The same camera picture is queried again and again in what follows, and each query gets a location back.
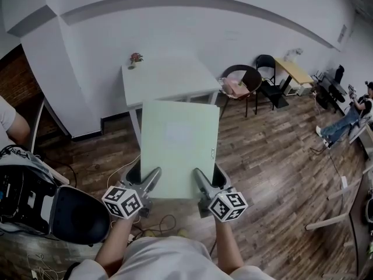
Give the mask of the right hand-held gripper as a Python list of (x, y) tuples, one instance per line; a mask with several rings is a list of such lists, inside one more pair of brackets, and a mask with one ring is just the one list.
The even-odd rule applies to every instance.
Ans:
[(199, 168), (193, 170), (193, 175), (200, 192), (204, 195), (198, 202), (201, 218), (210, 215), (219, 222), (229, 222), (238, 219), (248, 208), (248, 203), (241, 192), (230, 187), (217, 193), (214, 186)]

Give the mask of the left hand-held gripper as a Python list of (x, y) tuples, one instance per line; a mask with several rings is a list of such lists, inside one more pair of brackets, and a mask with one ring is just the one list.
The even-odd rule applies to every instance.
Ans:
[(120, 185), (107, 186), (101, 198), (108, 212), (121, 219), (133, 216), (147, 218), (152, 208), (149, 193), (153, 191), (162, 174), (162, 169), (153, 169), (141, 183), (125, 181)]

